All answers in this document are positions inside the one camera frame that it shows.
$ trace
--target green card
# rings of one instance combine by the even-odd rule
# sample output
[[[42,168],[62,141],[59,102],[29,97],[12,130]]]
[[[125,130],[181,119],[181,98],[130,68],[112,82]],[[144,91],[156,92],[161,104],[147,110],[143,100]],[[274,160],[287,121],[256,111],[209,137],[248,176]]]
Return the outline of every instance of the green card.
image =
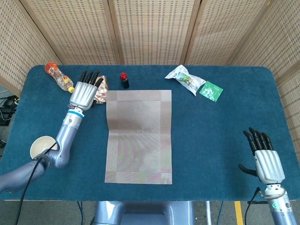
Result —
[[[206,98],[209,98],[211,101],[216,102],[217,99],[220,97],[222,91],[222,88],[207,81],[199,93],[205,96]]]

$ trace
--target metal robot arm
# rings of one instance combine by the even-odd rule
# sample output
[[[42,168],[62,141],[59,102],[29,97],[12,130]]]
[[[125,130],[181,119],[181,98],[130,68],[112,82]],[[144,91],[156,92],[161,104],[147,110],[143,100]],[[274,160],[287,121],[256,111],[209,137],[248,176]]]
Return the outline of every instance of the metal robot arm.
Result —
[[[264,198],[268,201],[274,224],[296,225],[296,218],[287,191],[280,185],[285,179],[285,174],[279,155],[273,149],[270,138],[265,133],[260,133],[252,128],[249,130],[252,135],[247,131],[244,131],[244,135],[249,141],[256,170],[247,169],[242,164],[239,164],[239,168],[247,174],[258,177],[262,183],[266,184]]]
[[[31,182],[41,178],[48,167],[63,168],[69,162],[70,148],[75,134],[84,117],[83,111],[91,108],[97,88],[103,79],[99,79],[97,83],[95,73],[92,73],[85,79],[86,71],[82,74],[80,82],[77,82],[75,90],[70,98],[70,104],[73,109],[69,109],[66,117],[61,125],[60,131],[56,137],[58,145],[57,150],[50,150],[46,154],[39,154],[31,162],[0,176],[0,194],[3,191],[16,192],[23,189],[32,173],[32,170],[38,160],[42,158],[37,166]]]

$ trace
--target beige wall panel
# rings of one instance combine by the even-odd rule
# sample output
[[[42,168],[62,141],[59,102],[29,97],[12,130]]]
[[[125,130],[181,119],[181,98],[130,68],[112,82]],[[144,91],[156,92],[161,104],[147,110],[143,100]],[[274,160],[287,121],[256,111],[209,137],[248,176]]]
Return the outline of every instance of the beige wall panel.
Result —
[[[225,65],[263,0],[203,0],[186,64]]]
[[[60,61],[17,3],[0,1],[0,83],[19,96],[33,66]]]
[[[113,2],[125,64],[180,63],[193,0]]]
[[[105,0],[21,0],[64,64],[116,64]]]
[[[300,61],[300,1],[276,0],[234,57],[233,65],[259,65],[275,79]]]
[[[298,160],[300,160],[300,71],[283,83],[278,90]]]

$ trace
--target blue tablecloth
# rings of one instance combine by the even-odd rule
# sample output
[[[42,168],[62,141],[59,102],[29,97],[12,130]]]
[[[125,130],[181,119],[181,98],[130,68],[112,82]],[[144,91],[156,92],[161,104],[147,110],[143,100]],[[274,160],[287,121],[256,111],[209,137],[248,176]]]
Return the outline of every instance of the blue tablecloth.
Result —
[[[76,83],[83,70],[99,70],[111,90],[172,90],[172,185],[104,183],[108,128],[105,105],[85,112],[64,169],[49,168],[32,183],[29,200],[249,200],[257,186],[238,163],[255,168],[243,130],[254,127],[271,137],[278,151],[291,199],[300,198],[300,170],[272,73],[264,67],[187,66],[190,74],[224,91],[217,102],[197,97],[174,79],[164,77],[175,66],[60,66]],[[0,163],[0,174],[31,160],[38,137],[55,137],[68,110],[70,93],[36,66],[28,73],[15,121]],[[0,199],[19,199],[21,192]]]

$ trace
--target snack wrapper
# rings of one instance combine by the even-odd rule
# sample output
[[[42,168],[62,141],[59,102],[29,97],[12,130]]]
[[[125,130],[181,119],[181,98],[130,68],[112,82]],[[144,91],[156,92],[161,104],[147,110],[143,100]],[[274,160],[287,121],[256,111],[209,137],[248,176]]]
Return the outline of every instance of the snack wrapper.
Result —
[[[171,78],[175,78],[179,83],[181,83],[195,96],[198,89],[206,82],[204,79],[198,76],[193,76],[189,74],[188,70],[183,65],[177,66],[173,71],[171,71],[165,77],[165,79],[171,79]]]
[[[107,91],[108,91],[108,84],[107,84],[106,76],[97,77],[96,82],[100,78],[103,78],[103,81],[101,82],[100,86],[98,87],[95,98],[94,98],[94,100],[97,101],[97,104],[106,103],[106,97],[107,97]]]

